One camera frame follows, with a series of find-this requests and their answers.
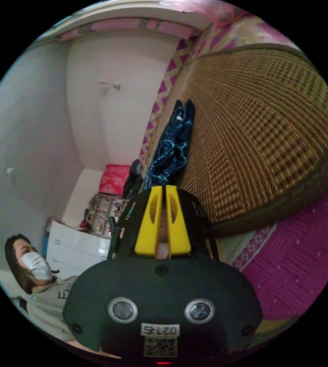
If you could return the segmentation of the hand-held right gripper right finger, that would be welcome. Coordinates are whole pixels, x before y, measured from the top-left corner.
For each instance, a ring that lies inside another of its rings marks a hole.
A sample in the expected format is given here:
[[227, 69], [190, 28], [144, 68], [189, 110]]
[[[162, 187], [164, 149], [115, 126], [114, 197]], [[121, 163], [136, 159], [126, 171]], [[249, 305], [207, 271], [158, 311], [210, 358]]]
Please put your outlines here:
[[169, 257], [188, 256], [191, 245], [176, 186], [166, 186], [167, 237]]

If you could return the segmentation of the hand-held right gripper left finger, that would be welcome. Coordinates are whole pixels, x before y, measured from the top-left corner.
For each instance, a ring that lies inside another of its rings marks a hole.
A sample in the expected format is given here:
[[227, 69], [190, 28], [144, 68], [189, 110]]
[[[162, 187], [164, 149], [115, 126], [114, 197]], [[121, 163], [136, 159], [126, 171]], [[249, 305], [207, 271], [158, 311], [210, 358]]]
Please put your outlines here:
[[163, 188], [151, 188], [145, 202], [140, 230], [135, 244], [135, 254], [141, 257], [157, 257], [160, 234]]

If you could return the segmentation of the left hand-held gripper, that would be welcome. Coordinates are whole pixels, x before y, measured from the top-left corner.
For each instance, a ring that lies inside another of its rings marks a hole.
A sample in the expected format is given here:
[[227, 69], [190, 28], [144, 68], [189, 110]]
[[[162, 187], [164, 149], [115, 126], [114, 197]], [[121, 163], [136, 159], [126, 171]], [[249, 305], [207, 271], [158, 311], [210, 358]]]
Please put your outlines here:
[[140, 191], [140, 187], [143, 183], [143, 165], [139, 159], [135, 159], [129, 170], [129, 175], [125, 181], [122, 198], [131, 198]]

